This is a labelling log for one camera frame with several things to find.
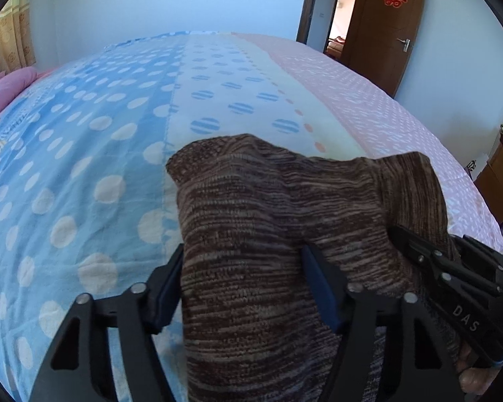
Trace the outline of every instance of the brown knit sweater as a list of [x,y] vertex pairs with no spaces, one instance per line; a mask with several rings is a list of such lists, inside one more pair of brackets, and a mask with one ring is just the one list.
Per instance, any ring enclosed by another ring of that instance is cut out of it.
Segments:
[[[424,292],[389,242],[389,225],[456,256],[438,179],[420,153],[338,162],[244,134],[191,143],[167,170],[185,246],[190,401],[317,400],[339,337],[322,324],[304,279],[304,241],[351,281],[393,296]],[[435,322],[454,356],[455,333]],[[378,387],[380,334],[366,401]]]

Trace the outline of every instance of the wooden cabinet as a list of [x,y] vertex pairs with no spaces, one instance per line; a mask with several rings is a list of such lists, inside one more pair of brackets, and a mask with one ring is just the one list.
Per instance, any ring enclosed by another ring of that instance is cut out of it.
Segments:
[[503,223],[503,145],[499,145],[483,172],[479,174],[475,186],[497,222]]

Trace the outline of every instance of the door handle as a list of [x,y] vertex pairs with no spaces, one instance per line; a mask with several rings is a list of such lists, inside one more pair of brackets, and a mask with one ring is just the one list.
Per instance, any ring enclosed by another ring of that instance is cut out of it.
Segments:
[[402,50],[405,53],[407,53],[408,52],[408,47],[410,46],[410,40],[409,39],[402,40],[402,39],[397,38],[397,41],[402,42],[404,44],[404,47],[402,48]]

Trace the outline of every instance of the pink sheet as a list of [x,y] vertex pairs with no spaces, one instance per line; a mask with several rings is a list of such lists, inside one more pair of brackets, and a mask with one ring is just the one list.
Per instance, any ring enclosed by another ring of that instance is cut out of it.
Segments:
[[419,151],[427,155],[447,204],[449,232],[467,234],[503,254],[503,236],[470,177],[451,153],[397,101],[354,71],[306,45],[262,36],[237,36],[269,53],[313,93],[369,157]]

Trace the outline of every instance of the blue gripper pad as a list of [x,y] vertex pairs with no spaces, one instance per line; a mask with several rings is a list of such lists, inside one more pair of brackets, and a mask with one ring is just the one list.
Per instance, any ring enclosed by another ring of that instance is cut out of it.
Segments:
[[339,308],[345,300],[348,279],[335,265],[328,263],[320,249],[307,244],[300,252],[303,272],[311,289],[322,321],[340,334],[345,324]]

